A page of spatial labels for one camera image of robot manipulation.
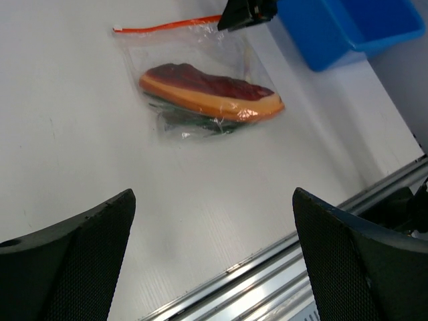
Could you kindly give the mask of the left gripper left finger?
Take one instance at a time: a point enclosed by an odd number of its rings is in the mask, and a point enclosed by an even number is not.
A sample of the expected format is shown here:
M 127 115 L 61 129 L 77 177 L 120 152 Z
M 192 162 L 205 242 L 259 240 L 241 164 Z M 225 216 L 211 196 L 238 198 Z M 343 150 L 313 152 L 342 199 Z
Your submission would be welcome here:
M 136 197 L 113 198 L 1 243 L 2 320 L 106 320 Z

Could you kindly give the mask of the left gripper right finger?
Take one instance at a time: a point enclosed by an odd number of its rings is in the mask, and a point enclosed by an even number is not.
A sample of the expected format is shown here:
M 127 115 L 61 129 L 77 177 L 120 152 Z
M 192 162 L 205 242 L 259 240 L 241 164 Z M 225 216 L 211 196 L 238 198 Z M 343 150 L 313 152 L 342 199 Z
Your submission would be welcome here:
M 427 241 L 302 188 L 294 191 L 292 206 L 321 320 L 427 319 Z

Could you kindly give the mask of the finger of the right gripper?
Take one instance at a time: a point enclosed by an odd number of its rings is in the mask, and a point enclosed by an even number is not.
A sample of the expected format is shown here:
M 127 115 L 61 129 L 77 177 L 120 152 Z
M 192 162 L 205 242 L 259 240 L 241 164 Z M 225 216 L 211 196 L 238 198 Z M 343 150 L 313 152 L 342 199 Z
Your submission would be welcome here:
M 267 23 L 277 13 L 276 0 L 229 0 L 217 24 L 217 29 L 235 31 Z

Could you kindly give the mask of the clear zip top bag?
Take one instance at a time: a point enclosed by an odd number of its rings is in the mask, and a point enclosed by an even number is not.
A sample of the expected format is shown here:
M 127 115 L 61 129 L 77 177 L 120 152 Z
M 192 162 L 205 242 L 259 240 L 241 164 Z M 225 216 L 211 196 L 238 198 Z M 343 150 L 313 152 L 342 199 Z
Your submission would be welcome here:
M 219 20 L 212 15 L 112 29 L 133 84 L 163 136 L 232 134 L 284 111 L 246 34 L 219 30 Z

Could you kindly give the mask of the toy meat slice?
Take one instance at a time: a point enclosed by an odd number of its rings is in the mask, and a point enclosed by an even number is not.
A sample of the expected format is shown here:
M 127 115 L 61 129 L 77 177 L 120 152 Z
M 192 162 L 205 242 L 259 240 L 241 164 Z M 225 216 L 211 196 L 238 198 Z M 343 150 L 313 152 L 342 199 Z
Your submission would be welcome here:
M 240 122 L 272 118 L 285 108 L 280 95 L 245 80 L 206 74 L 191 64 L 163 64 L 138 80 L 145 92 L 193 112 Z

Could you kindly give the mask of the toy green onion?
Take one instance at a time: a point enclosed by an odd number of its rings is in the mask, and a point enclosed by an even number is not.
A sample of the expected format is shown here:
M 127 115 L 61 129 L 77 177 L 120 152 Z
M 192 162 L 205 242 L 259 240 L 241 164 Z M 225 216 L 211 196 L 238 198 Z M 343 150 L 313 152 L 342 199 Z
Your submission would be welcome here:
M 158 129 L 163 132 L 178 133 L 181 138 L 232 134 L 249 126 L 244 122 L 211 117 L 200 112 L 187 110 L 148 92 L 144 92 L 144 96 L 147 104 L 157 114 Z

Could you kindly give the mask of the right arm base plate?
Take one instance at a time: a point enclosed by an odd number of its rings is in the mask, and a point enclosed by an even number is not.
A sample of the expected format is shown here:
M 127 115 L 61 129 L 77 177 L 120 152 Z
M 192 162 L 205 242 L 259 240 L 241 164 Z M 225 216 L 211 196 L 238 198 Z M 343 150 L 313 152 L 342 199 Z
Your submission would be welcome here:
M 427 180 L 415 194 L 409 187 L 400 188 L 359 217 L 405 235 L 427 233 Z

